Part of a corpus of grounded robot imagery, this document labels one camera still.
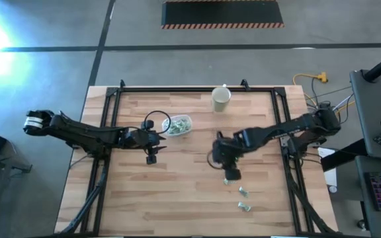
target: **gray floor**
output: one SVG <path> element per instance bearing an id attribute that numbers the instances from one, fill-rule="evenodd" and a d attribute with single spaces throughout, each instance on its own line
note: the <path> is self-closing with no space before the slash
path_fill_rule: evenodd
<path id="1" fill-rule="evenodd" d="M 266 30 L 161 30 L 161 0 L 117 0 L 108 45 L 380 43 L 381 1 L 278 0 L 286 27 Z M 0 47 L 97 46 L 108 0 L 0 0 Z M 95 52 L 0 53 L 0 135 L 17 147 L 33 170 L 12 178 L 0 207 L 0 237 L 51 234 L 60 206 L 71 149 L 50 137 L 27 136 L 27 110 L 63 110 L 81 115 Z M 349 72 L 369 69 L 381 48 L 331 50 L 218 50 L 105 52 L 96 85 L 287 85 L 296 73 L 326 71 L 329 83 L 316 82 L 317 94 L 349 86 Z M 297 79 L 312 95 L 311 80 Z M 321 97 L 337 104 L 350 89 Z M 357 110 L 327 146 L 344 147 L 362 137 Z M 368 235 L 355 227 L 358 203 L 342 200 L 351 165 L 338 170 L 332 196 L 339 230 Z"/>

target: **white cup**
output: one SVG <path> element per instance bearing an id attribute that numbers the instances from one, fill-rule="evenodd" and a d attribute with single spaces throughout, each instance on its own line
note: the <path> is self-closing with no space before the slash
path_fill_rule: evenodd
<path id="1" fill-rule="evenodd" d="M 229 104 L 232 93 L 223 85 L 223 87 L 216 87 L 211 93 L 211 105 L 214 112 L 222 112 Z"/>

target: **black and orange striped border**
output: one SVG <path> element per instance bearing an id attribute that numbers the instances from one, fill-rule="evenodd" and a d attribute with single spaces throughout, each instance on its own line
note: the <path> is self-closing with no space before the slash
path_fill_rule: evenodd
<path id="1" fill-rule="evenodd" d="M 280 22 L 273 23 L 214 23 L 214 24 L 165 24 L 161 29 L 165 30 L 189 30 L 189 29 L 231 29 L 231 28 L 283 28 Z"/>
<path id="2" fill-rule="evenodd" d="M 228 1 L 276 1 L 276 0 L 167 0 L 164 3 L 228 2 Z"/>

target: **yellow cable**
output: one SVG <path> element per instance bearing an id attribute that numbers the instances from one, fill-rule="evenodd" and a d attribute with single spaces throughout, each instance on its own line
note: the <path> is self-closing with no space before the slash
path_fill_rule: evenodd
<path id="1" fill-rule="evenodd" d="M 296 78 L 297 76 L 305 76 L 305 77 L 311 77 L 311 78 L 316 78 L 316 79 L 318 78 L 317 75 L 308 75 L 308 74 L 305 74 L 305 73 L 298 73 L 298 74 L 295 74 L 295 75 L 294 75 L 294 78 L 292 79 L 292 81 L 294 82 L 294 85 L 296 85 L 295 78 Z M 310 95 L 308 95 L 308 94 L 306 94 L 306 93 L 304 93 L 304 95 L 307 96 L 308 99 L 310 99 L 310 100 L 312 101 L 312 103 L 314 104 L 315 107 L 317 107 L 316 102 L 315 102 L 314 100 L 312 100 L 312 97 L 311 97 Z"/>
<path id="2" fill-rule="evenodd" d="M 348 106 L 350 106 L 350 105 L 352 105 L 352 104 L 354 104 L 354 103 L 355 103 L 355 101 L 352 101 L 352 102 L 348 103 Z M 338 114 L 340 113 L 340 111 L 342 111 L 342 110 L 345 109 L 346 107 L 347 107 L 347 105 L 342 106 L 341 108 L 338 109 L 338 111 L 335 112 L 335 114 L 338 115 Z"/>

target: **wooden table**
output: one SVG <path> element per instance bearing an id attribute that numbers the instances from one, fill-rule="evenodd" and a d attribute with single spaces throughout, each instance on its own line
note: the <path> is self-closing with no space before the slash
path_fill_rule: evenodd
<path id="1" fill-rule="evenodd" d="M 301 86 L 285 87 L 291 117 L 307 112 Z M 89 88 L 83 123 L 99 126 L 105 92 L 106 87 Z M 210 93 L 122 93 L 117 126 L 140 126 L 148 112 L 163 110 L 170 116 L 189 115 L 193 129 L 162 141 L 167 148 L 159 152 L 154 165 L 146 165 L 141 150 L 113 151 L 100 235 L 294 235 L 278 140 L 245 154 L 238 163 L 242 180 L 232 185 L 224 185 L 223 170 L 214 170 L 206 162 L 218 130 L 231 136 L 243 128 L 275 124 L 270 94 L 233 93 L 224 113 L 213 113 L 210 100 Z M 161 131 L 165 116 L 153 114 L 150 119 Z M 84 154 L 75 151 L 72 162 Z M 91 161 L 85 159 L 69 171 L 55 232 L 65 228 L 82 207 Z M 306 161 L 303 173 L 310 202 L 337 230 L 321 165 Z M 238 192 L 240 186 L 249 191 L 248 198 Z M 252 206 L 251 211 L 240 210 L 239 201 Z M 301 206 L 298 210 L 304 224 Z M 89 229 L 94 215 L 91 212 Z"/>

